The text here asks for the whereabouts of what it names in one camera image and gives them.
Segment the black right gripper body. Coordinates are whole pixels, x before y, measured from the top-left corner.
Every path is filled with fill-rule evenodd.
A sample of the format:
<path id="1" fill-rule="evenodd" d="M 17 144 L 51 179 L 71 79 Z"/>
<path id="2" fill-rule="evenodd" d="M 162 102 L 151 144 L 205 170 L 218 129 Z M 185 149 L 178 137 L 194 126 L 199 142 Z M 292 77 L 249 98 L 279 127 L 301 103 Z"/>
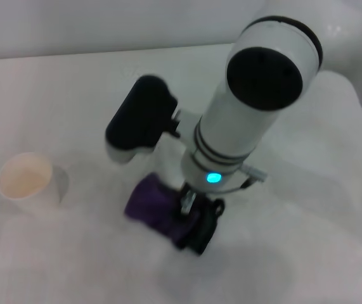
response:
<path id="1" fill-rule="evenodd" d="M 207 199 L 204 193 L 184 183 L 178 195 L 178 215 L 181 219 L 198 217 Z"/>

